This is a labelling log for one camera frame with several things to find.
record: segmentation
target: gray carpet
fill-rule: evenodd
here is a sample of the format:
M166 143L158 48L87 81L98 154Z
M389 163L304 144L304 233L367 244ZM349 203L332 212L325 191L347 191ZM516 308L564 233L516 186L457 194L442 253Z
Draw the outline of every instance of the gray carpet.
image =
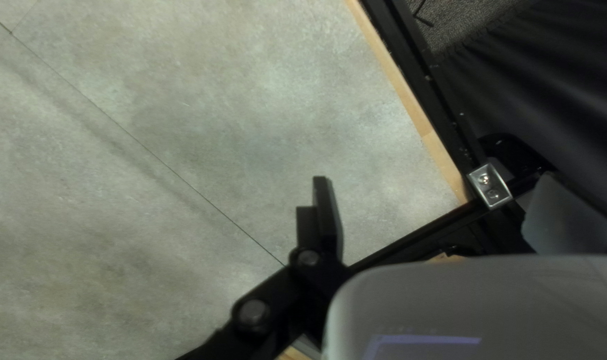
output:
M483 30L529 0L426 0L418 15L434 27L417 21L432 52L439 56L467 37ZM416 11L421 0L406 0Z

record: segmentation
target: black metal frame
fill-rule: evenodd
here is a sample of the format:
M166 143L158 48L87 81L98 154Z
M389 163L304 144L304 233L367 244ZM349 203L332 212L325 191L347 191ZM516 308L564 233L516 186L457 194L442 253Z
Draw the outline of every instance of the black metal frame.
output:
M507 185L517 198L533 189L544 172L556 171L514 136L475 137L415 23L416 13L404 0L361 1L463 178L489 157L496 158L514 176ZM177 360L272 360L302 334L320 346L334 293L352 275L375 266L422 261L442 252L464 256L534 252L521 236L524 212L514 200L490 211L473 191L470 194L469 203L345 266L330 180L315 177L313 205L297 208L297 247L288 266L239 299L223 328ZM602 209L603 204L590 196L582 197Z

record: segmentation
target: gray plastic housing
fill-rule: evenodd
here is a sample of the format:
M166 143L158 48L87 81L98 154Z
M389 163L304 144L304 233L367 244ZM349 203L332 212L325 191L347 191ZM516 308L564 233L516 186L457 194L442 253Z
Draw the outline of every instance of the gray plastic housing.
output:
M368 270L332 300L328 360L607 359L607 256Z
M550 174L534 187L521 233L540 255L607 252L607 217Z

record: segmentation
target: black metal bar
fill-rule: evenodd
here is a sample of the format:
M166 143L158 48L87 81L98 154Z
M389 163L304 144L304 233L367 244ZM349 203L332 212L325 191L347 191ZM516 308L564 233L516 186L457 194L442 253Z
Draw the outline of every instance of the black metal bar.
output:
M275 359L304 331L290 321L292 309L303 294L290 269L279 270L235 303L231 319L222 329L177 360ZM267 306L256 323L244 322L240 316L250 300L260 300Z
M521 235L523 215L523 209L512 201L489 212L478 224L499 254L534 254Z
M488 157L497 158L516 178L543 174L556 168L533 148L512 134L490 134L479 138Z
M497 245L495 245L494 241L486 234L484 228L479 225L479 222L473 222L468 225L468 230L473 233L487 255L496 255L500 253L499 249L497 249Z
M473 200L357 261L349 268L353 272L360 272L375 266L419 261L427 254L440 250L439 239L487 213L488 208L481 200Z
M362 0L362 4L459 171L467 174L486 163L481 146L459 115L462 111L452 107L451 95L444 95L445 82L435 82L433 72L440 76L438 64L426 61L429 49L408 6L403 4L400 13L401 6L395 8L389 0ZM410 22L405 24L401 15L410 16Z
M318 221L324 210L317 206L297 208L297 243L299 246L290 254L293 275L307 283L307 287L318 291L320 297L330 302L337 289L347 281L352 273L344 266L335 252L335 247L321 239Z
M312 205L317 209L319 239L324 251L341 261L343 257L343 230L332 182L324 176L312 178Z
M473 232L470 228L470 225L459 228L459 230L444 236L438 242L440 245L440 252L444 252L448 256L460 255L474 257L488 255L488 252L483 247L482 242L479 241L477 234L475 234L475 232ZM435 256L439 255L440 252L430 254L426 260L434 258Z

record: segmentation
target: display screen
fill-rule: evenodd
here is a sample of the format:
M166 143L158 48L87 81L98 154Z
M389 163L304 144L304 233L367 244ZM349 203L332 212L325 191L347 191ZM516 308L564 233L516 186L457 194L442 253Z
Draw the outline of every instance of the display screen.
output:
M468 360L481 338L434 335L375 335L363 360Z

